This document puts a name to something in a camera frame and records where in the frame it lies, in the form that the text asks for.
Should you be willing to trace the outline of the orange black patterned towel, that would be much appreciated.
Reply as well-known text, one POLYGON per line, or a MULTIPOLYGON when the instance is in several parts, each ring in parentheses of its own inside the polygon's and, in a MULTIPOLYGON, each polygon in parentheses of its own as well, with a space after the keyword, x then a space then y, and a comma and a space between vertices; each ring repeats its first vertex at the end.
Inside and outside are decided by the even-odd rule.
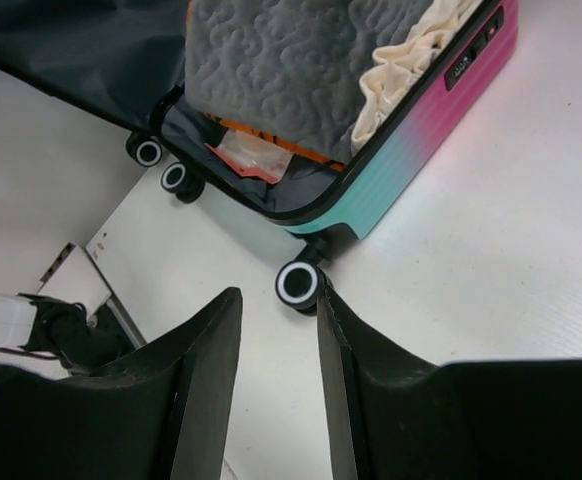
POLYGON ((348 160, 354 31, 342 1, 193 1, 185 98, 230 130, 314 162, 348 160))

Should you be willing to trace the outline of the pink teal kids suitcase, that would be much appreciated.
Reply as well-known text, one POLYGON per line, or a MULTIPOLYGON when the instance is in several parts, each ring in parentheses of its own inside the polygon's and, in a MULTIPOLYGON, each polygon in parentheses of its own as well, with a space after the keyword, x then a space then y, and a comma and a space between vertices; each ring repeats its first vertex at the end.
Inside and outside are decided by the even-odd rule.
POLYGON ((0 70, 128 133, 165 191, 296 238, 286 306, 364 239, 511 57, 515 1, 0 1, 0 70))

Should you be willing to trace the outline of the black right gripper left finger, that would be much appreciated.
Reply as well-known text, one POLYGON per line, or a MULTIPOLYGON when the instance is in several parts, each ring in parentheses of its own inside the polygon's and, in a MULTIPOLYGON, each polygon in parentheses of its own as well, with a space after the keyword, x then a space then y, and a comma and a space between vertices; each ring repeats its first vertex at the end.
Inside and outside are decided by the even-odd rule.
POLYGON ((220 478, 242 307, 227 288, 86 375, 0 365, 0 479, 220 478))

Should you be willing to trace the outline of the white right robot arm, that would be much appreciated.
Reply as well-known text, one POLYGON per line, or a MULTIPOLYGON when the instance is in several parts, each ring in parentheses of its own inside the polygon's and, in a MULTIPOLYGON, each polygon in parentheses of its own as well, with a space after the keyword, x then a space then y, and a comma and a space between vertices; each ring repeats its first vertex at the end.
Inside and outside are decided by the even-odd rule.
MULTIPOLYGON (((0 295, 0 350, 57 360, 50 380, 0 365, 0 479, 217 479, 242 295, 128 351, 58 299, 0 295)), ((331 288, 317 330, 337 479, 582 479, 582 359, 437 366, 331 288)))

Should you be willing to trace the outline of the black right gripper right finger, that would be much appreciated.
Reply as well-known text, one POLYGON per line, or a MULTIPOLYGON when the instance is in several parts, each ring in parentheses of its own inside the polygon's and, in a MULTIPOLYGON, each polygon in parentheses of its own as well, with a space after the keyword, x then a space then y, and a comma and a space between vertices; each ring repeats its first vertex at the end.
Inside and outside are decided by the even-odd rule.
POLYGON ((430 363, 317 303, 337 479, 582 479, 582 359, 430 363))

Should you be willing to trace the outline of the grey quilted cream-frilled blanket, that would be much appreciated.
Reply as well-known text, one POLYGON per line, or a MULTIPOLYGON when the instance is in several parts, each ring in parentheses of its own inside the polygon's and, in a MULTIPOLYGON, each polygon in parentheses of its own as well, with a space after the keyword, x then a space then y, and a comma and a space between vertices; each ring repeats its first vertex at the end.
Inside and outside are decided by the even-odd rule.
POLYGON ((347 163, 477 7, 193 1, 185 20, 185 97, 229 128, 347 163))

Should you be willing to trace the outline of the clear packet with cream disc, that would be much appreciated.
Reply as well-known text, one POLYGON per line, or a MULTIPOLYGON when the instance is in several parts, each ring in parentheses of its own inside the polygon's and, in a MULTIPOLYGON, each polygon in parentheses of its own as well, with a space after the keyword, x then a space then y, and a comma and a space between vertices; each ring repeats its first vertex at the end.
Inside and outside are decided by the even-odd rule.
POLYGON ((268 184, 283 178, 293 158, 293 153, 284 148, 235 130, 227 130, 217 146, 206 146, 238 176, 268 184))

